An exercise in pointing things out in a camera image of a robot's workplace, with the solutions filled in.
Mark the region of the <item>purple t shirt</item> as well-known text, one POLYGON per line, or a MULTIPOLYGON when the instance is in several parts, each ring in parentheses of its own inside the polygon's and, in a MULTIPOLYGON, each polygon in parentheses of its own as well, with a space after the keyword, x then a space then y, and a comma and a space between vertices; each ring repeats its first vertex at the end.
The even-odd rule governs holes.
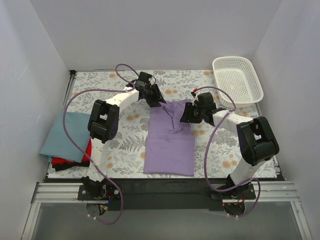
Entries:
POLYGON ((189 99, 167 101, 150 109, 145 174, 194 176, 196 137, 191 124, 180 122, 189 102, 189 99))

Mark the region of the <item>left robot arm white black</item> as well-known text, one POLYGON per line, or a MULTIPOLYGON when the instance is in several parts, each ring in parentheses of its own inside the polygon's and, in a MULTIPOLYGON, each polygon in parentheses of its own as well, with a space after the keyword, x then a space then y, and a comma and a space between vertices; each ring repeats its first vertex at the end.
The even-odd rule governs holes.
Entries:
POLYGON ((166 102, 155 77, 143 71, 115 96, 106 100, 98 99, 93 104, 87 126, 90 133, 91 161, 87 175, 81 181, 87 193, 95 200, 101 200, 107 194, 103 184, 107 174, 103 167, 106 164, 110 141, 118 132, 120 113, 139 100, 146 100, 151 108, 160 107, 166 102))

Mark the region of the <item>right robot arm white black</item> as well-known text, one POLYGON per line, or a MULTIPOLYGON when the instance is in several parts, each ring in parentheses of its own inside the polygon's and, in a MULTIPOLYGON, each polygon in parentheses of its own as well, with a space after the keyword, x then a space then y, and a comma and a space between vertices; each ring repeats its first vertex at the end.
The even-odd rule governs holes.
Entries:
POLYGON ((214 127, 214 132, 223 128, 238 137, 241 159, 236 168, 227 176, 225 185, 218 188, 208 185, 212 192, 226 193, 230 198, 237 199, 253 181, 258 169, 279 153, 276 137, 264 116, 244 117, 236 114, 234 109, 218 108, 209 92, 199 94, 195 89, 191 95, 193 100, 185 104, 180 122, 205 122, 214 127))

